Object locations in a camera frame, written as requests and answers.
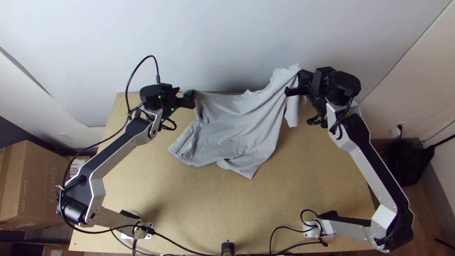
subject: label on box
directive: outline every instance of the label on box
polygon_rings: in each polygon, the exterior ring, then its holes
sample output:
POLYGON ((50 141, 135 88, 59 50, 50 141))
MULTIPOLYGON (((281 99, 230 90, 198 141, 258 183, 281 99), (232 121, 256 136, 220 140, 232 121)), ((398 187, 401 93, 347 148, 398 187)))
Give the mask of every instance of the label on box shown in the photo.
POLYGON ((71 164, 70 178, 76 176, 77 171, 85 164, 85 159, 75 159, 71 164))
POLYGON ((62 256, 62 250, 52 250, 51 256, 62 256))

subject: cardboard box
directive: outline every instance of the cardboard box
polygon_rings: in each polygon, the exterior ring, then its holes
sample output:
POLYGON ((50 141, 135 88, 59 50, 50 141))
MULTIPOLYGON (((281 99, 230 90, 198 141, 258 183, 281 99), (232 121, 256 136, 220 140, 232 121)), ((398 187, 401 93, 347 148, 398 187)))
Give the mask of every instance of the cardboard box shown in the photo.
POLYGON ((27 140, 6 147, 0 172, 0 177, 6 172, 0 229, 32 231, 62 223, 55 213, 55 186, 62 182, 68 163, 27 140))
MULTIPOLYGON (((68 158, 71 161, 73 156, 68 155, 66 158, 68 158)), ((78 157, 76 157, 76 159, 71 163, 71 169, 70 169, 70 173, 68 174, 67 180, 69 180, 69 179, 73 178, 74 176, 76 176, 77 172, 79 171, 79 168, 81 166, 83 166, 90 158, 91 158, 91 156, 78 156, 78 157)))
POLYGON ((66 246, 44 246, 43 256, 83 256, 84 252, 69 251, 66 246))
POLYGON ((10 155, 11 155, 10 147, 0 148, 0 212, 1 212, 1 202, 3 200, 3 193, 5 191, 6 174, 7 174, 10 155))
POLYGON ((84 254, 84 252, 69 251, 68 247, 68 244, 19 242, 12 243, 10 252, 12 256, 82 256, 84 254))

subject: wooden floor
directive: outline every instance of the wooden floor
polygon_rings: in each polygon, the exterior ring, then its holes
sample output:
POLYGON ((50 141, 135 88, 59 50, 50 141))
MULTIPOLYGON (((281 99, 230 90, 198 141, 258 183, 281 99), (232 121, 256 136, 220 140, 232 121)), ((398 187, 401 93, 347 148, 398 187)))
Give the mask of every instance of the wooden floor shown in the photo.
MULTIPOLYGON (((374 145, 378 152, 381 152, 383 145, 374 145)), ((391 256, 454 256, 455 250, 435 242, 435 238, 445 240, 441 223, 437 219, 435 208, 425 187, 423 179, 416 185, 404 187, 410 208, 414 218, 414 239, 404 246, 394 250, 391 256)), ((333 252, 336 256, 381 256, 384 255, 375 250, 353 251, 353 252, 333 252)), ((84 253, 85 256, 124 256, 125 254, 108 253, 84 253)), ((327 256, 328 253, 311 253, 305 256, 327 256)))

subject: white backdrop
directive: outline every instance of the white backdrop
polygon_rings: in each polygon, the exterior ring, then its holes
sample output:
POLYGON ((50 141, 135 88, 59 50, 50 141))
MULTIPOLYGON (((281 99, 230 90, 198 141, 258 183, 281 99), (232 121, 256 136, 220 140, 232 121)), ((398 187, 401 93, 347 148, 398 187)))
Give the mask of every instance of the white backdrop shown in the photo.
MULTIPOLYGON (((294 63, 330 65, 360 79, 361 100, 448 2, 0 0, 0 46, 72 117, 103 126, 148 54, 162 82, 205 91, 259 89, 294 63)), ((150 61, 131 90, 154 81, 150 61)))

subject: black bag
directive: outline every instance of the black bag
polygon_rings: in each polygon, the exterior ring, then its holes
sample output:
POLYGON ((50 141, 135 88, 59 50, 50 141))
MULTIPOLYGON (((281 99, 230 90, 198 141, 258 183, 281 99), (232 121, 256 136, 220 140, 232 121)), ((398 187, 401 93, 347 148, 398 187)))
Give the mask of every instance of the black bag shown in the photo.
POLYGON ((419 181, 434 154, 434 146, 418 148, 400 139, 387 150, 387 167, 400 186, 411 186, 419 181))

